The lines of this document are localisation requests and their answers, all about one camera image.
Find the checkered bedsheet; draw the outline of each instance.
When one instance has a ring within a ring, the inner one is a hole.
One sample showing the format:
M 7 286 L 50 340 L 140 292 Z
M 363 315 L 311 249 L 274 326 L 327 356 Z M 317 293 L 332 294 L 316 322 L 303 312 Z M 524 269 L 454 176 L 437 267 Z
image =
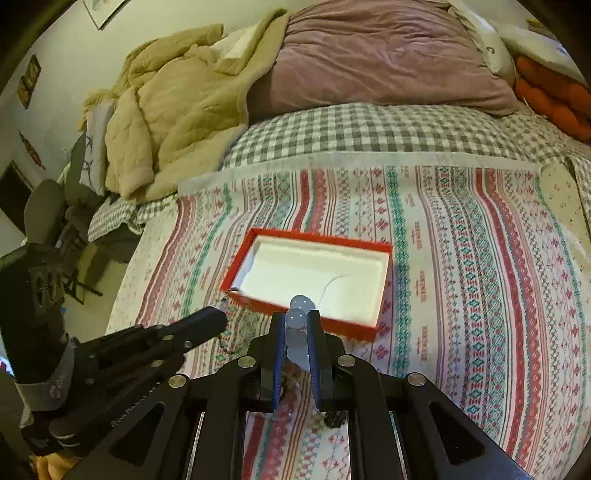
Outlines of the checkered bedsheet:
M 347 103 L 287 113 L 250 127 L 228 151 L 222 168 L 234 168 L 320 151 L 451 151 L 535 163 L 559 161 L 576 175 L 587 221 L 591 212 L 591 147 L 562 133 L 525 105 L 512 115 L 449 105 L 377 106 Z M 141 233 L 171 202 L 105 202 L 89 229 L 95 239 L 127 224 Z

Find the white pillow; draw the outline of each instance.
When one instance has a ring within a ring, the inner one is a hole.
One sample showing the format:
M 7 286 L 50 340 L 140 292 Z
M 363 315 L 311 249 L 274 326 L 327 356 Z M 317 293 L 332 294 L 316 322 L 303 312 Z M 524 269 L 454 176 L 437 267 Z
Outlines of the white pillow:
M 456 17 L 470 34 L 476 49 L 488 69 L 501 77 L 511 87 L 515 83 L 515 66 L 511 54 L 499 34 L 484 18 L 476 15 L 462 0 L 451 0 L 449 12 Z
M 589 86 L 560 42 L 515 25 L 495 24 L 495 28 L 510 50 L 526 55 L 550 70 Z

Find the gray strap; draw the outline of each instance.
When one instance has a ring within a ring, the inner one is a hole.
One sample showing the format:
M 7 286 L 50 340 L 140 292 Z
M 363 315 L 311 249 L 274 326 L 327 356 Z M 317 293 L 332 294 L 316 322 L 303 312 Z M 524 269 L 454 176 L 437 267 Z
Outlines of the gray strap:
M 68 396 L 74 371 L 74 344 L 68 342 L 60 362 L 51 376 L 41 383 L 17 383 L 22 401 L 31 411 L 53 411 L 60 408 Z

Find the mauve velvet cushion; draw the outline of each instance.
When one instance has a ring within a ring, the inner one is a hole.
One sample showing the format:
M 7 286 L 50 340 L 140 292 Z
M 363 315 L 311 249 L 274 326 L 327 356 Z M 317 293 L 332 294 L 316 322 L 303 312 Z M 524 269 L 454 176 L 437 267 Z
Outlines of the mauve velvet cushion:
M 425 0 L 326 0 L 294 14 L 277 61 L 248 94 L 251 119 L 324 105 L 447 103 L 517 110 L 468 33 Z

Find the silver bolt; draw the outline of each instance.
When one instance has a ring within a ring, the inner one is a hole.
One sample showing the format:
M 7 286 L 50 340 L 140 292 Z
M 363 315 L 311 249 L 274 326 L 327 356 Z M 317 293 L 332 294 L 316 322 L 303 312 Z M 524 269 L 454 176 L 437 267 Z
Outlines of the silver bolt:
M 238 359 L 238 365 L 242 368 L 250 368 L 254 367 L 256 364 L 256 360 L 251 356 L 242 356 Z
M 173 375 L 168 379 L 168 386 L 171 388 L 184 387 L 187 383 L 187 378 L 184 375 Z
M 341 355 L 337 358 L 337 362 L 342 367 L 352 367 L 355 364 L 355 357 L 350 355 Z
M 426 382 L 427 379 L 423 374 L 414 372 L 407 377 L 408 383 L 413 385 L 414 387 L 422 387 Z

